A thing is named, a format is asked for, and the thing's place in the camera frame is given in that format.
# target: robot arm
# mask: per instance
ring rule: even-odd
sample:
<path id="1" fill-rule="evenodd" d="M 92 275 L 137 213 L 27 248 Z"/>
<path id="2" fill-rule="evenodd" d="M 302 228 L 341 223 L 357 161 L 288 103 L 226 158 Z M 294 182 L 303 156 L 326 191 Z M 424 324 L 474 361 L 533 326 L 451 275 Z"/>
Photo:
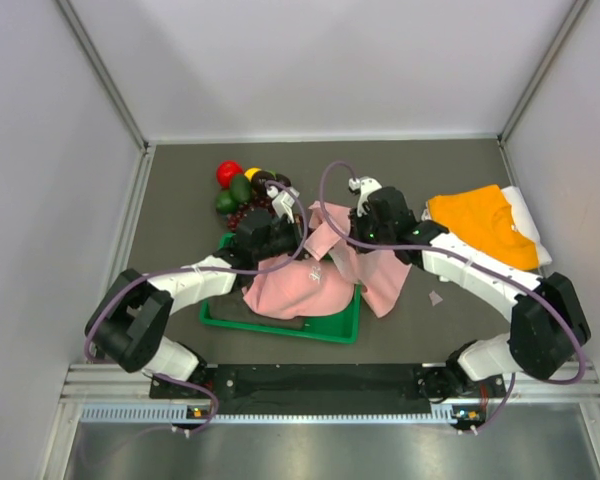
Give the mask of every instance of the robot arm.
<path id="1" fill-rule="evenodd" d="M 444 392 L 463 393 L 473 382 L 487 377 L 524 371 L 548 379 L 574 354 L 573 345 L 549 313 L 528 295 L 501 280 L 470 268 L 487 267 L 544 297 L 567 321 L 578 342 L 584 345 L 591 334 L 571 282 L 554 273 L 547 279 L 516 270 L 462 242 L 440 224 L 418 222 L 404 196 L 393 187 L 382 187 L 364 177 L 349 182 L 360 195 L 350 212 L 350 236 L 375 245 L 421 245 L 458 253 L 463 262 L 437 251 L 395 251 L 398 259 L 445 277 L 498 310 L 511 324 L 509 334 L 463 345 L 452 353 L 444 368 Z M 135 270 L 120 274 L 86 326 L 90 332 L 105 308 L 130 283 L 131 289 L 104 318 L 94 332 L 93 342 L 124 370 L 162 373 L 188 380 L 206 365 L 195 352 L 163 336 L 169 316 L 208 297 L 224 295 L 245 286 L 252 277 L 232 272 L 207 271 L 205 267 L 255 270 L 266 258 L 294 252 L 300 241 L 299 227 L 291 220 L 292 199 L 272 189 L 279 218 L 256 209 L 240 222 L 231 244 L 202 262 L 183 267 L 182 272 L 139 282 Z M 360 253 L 371 250 L 358 248 Z M 439 385 L 427 396 L 439 396 Z"/>
<path id="2" fill-rule="evenodd" d="M 502 373 L 524 371 L 548 379 L 574 354 L 565 332 L 544 308 L 516 287 L 470 268 L 473 263 L 541 295 L 565 318 L 580 345 L 589 340 L 591 333 L 577 295 L 563 275 L 554 273 L 543 279 L 517 270 L 472 248 L 440 224 L 416 221 L 402 193 L 374 179 L 350 181 L 349 186 L 360 195 L 357 208 L 350 213 L 352 238 L 379 245 L 427 245 L 467 258 L 468 262 L 462 262 L 435 251 L 395 251 L 402 262 L 449 279 L 483 299 L 511 324 L 509 334 L 472 342 L 451 354 L 446 378 L 455 379 L 453 391 L 469 390 L 472 382 Z"/>
<path id="3" fill-rule="evenodd" d="M 276 189 L 269 193 L 274 197 L 278 218 L 255 209 L 240 222 L 227 247 L 201 262 L 146 281 L 140 281 L 142 275 L 133 269 L 122 272 L 87 323 L 85 334 L 91 332 L 113 299 L 136 283 L 104 317 L 94 332 L 93 343 L 127 372 L 142 370 L 150 375 L 160 373 L 189 380 L 206 363 L 192 350 L 164 336 L 169 317 L 209 297 L 242 288 L 252 280 L 252 276 L 229 269 L 253 271 L 261 260 L 292 253 L 298 247 L 301 236 L 291 217 L 293 199 Z"/>

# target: orange shirt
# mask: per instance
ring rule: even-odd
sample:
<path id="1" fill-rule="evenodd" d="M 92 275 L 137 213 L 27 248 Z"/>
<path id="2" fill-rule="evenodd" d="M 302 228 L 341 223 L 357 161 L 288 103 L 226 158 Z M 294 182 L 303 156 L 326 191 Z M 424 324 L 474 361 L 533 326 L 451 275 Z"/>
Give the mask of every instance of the orange shirt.
<path id="1" fill-rule="evenodd" d="M 511 205 L 497 185 L 429 200 L 431 218 L 460 240 L 520 270 L 538 268 L 535 244 L 518 233 Z"/>

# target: avocado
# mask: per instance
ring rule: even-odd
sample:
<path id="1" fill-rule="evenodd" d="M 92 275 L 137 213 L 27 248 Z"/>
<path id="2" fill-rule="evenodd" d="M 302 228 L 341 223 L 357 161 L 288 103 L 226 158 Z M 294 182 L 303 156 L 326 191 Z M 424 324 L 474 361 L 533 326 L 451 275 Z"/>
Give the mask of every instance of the avocado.
<path id="1" fill-rule="evenodd" d="M 238 210 L 238 202 L 236 202 L 229 190 L 222 190 L 216 196 L 216 212 L 227 215 Z"/>
<path id="2" fill-rule="evenodd" d="M 236 202 L 249 203 L 251 201 L 251 182 L 242 173 L 238 173 L 231 179 L 229 192 Z"/>

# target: metal base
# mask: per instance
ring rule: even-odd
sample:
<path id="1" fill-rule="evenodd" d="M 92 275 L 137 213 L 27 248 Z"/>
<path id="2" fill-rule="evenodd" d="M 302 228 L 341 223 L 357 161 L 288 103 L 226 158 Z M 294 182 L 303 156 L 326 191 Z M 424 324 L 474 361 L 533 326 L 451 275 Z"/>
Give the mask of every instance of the metal base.
<path id="1" fill-rule="evenodd" d="M 570 378 L 577 370 L 576 363 L 568 363 L 554 378 Z M 184 411 L 189 408 L 208 408 L 210 402 L 204 399 L 166 400 L 151 399 L 149 393 L 152 380 L 141 373 L 128 374 L 117 365 L 72 365 L 67 373 L 60 403 L 56 413 L 52 438 L 47 449 L 44 468 L 39 478 L 49 480 L 64 479 L 71 448 L 75 441 L 77 426 L 81 419 L 90 423 L 94 409 L 108 411 L 133 410 L 155 412 Z M 593 452 L 600 466 L 600 384 L 593 365 L 587 366 L 582 382 L 570 386 L 555 386 L 519 374 L 516 386 L 509 401 L 511 404 L 527 405 L 579 405 L 589 434 Z M 217 424 L 431 424 L 449 423 L 449 409 L 462 405 L 475 404 L 475 399 L 450 398 L 442 406 L 436 407 L 433 416 L 414 415 L 227 415 L 220 417 Z M 111 414 L 103 414 L 102 421 L 108 421 Z M 118 423 L 135 422 L 131 418 L 116 418 Z M 154 423 L 155 418 L 147 418 Z"/>

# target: pink cloth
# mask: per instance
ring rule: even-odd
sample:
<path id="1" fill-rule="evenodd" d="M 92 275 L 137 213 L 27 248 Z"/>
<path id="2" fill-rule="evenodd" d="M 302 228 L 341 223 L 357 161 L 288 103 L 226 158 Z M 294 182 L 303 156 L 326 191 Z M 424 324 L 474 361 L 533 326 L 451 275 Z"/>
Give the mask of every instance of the pink cloth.
<path id="1" fill-rule="evenodd" d="M 278 265 L 288 258 L 285 255 L 264 260 L 258 269 Z M 255 313 L 267 317 L 321 317 L 347 308 L 353 290 L 354 285 L 342 278 L 333 264 L 310 258 L 256 276 L 244 301 Z"/>
<path id="2" fill-rule="evenodd" d="M 327 203 L 326 207 L 334 223 L 348 234 L 349 208 L 331 203 Z M 396 304 L 411 267 L 388 250 L 357 254 L 324 221 L 319 202 L 311 205 L 309 210 L 312 213 L 309 227 L 315 231 L 305 243 L 307 252 L 316 260 L 329 253 L 346 280 L 364 285 L 362 297 L 373 313 L 384 317 Z"/>

